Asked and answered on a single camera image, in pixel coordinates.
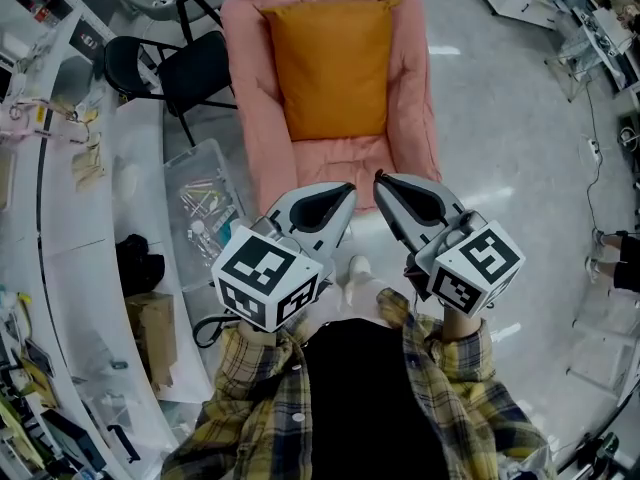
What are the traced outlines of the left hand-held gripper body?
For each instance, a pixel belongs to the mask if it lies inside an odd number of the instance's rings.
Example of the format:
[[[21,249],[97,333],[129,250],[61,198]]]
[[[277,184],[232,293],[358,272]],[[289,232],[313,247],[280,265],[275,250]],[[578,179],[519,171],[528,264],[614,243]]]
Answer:
[[[239,226],[211,268],[220,303],[253,327],[278,330],[317,299],[333,271],[335,225],[279,232],[266,217]]]

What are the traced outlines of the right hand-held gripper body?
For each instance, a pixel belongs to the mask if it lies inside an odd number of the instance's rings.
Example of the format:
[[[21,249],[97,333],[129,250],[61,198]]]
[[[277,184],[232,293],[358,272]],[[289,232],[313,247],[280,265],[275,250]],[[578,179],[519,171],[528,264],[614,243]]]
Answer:
[[[467,210],[408,256],[404,275],[422,300],[434,296],[472,318],[507,289],[524,262],[524,254],[497,221]]]

